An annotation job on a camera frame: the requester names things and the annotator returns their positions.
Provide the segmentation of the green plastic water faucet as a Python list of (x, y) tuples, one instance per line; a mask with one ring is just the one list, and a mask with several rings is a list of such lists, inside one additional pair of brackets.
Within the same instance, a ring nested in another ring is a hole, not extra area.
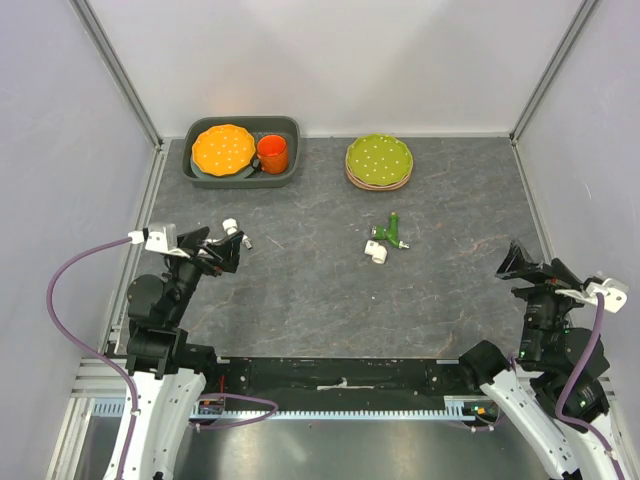
[(410, 245), (399, 237), (399, 215), (391, 212), (387, 226), (374, 226), (371, 238), (375, 241), (386, 241), (396, 249), (409, 249)]

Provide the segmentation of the white pvc elbow fitting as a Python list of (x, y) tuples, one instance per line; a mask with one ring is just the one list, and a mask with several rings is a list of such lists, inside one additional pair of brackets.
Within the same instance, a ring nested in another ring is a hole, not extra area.
[(369, 256), (375, 264), (383, 265), (386, 262), (388, 252), (384, 245), (374, 240), (368, 240), (365, 244), (364, 254)]

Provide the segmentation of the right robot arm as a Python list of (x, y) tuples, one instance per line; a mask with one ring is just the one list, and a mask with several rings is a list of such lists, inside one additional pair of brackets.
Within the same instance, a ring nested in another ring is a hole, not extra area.
[(600, 381), (610, 367), (604, 315), (626, 304), (627, 286), (613, 278), (580, 280), (558, 258), (536, 262), (517, 240), (496, 276), (527, 283), (511, 291), (526, 304), (520, 347), (508, 359), (493, 343), (478, 343), (459, 359), (460, 386), (497, 405), (549, 478), (628, 478)]

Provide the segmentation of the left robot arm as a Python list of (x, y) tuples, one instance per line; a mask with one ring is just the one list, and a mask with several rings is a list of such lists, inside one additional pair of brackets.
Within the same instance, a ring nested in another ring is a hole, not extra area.
[(214, 349), (188, 343), (180, 322), (202, 276), (236, 272), (244, 234), (230, 227), (214, 240), (209, 233), (202, 227), (178, 234), (173, 224), (151, 224), (129, 235), (161, 255), (167, 270), (141, 275), (127, 290), (127, 395), (108, 479), (173, 478), (196, 400), (218, 385)]

